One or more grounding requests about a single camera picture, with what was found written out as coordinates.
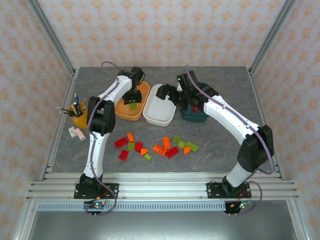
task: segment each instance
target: patterned wallpaper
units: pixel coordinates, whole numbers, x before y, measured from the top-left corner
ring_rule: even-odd
[[[69,75],[26,0],[0,1],[0,239],[38,180]]]
[[[285,176],[320,236],[320,4],[299,0],[255,75]]]
[[[285,0],[39,0],[75,68],[250,66]]]

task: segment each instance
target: green block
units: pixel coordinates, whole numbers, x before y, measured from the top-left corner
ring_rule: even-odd
[[[130,103],[130,110],[136,110],[136,109],[137,109],[137,103],[136,102]]]
[[[180,142],[180,137],[179,136],[174,136],[173,137],[173,142],[178,144]]]
[[[128,143],[128,150],[135,150],[135,143],[134,142]]]
[[[185,145],[186,145],[186,143],[184,142],[184,141],[180,141],[179,143],[178,143],[178,147],[179,148],[184,148],[185,147]]]
[[[149,155],[149,153],[146,153],[146,154],[144,155],[144,158],[149,162],[149,161],[151,161],[152,156]]]
[[[197,145],[189,141],[186,142],[185,147],[191,148],[191,151],[195,153],[198,151],[198,148],[199,148]]]

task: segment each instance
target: red rectangular block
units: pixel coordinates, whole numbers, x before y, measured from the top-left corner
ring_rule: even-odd
[[[168,157],[168,159],[170,159],[174,155],[176,155],[178,152],[179,152],[179,149],[175,146],[171,148],[169,151],[166,151],[165,155]]]
[[[142,142],[136,142],[134,145],[134,150],[138,153],[140,153],[142,147],[144,146],[144,144]]]
[[[123,147],[123,146],[126,145],[126,144],[128,144],[128,140],[127,140],[125,137],[119,139],[118,141],[116,141],[116,142],[114,143],[114,145],[115,145],[115,147],[116,147],[117,149]]]
[[[128,151],[122,150],[122,152],[119,156],[119,159],[125,162],[127,160],[128,155],[129,155]]]

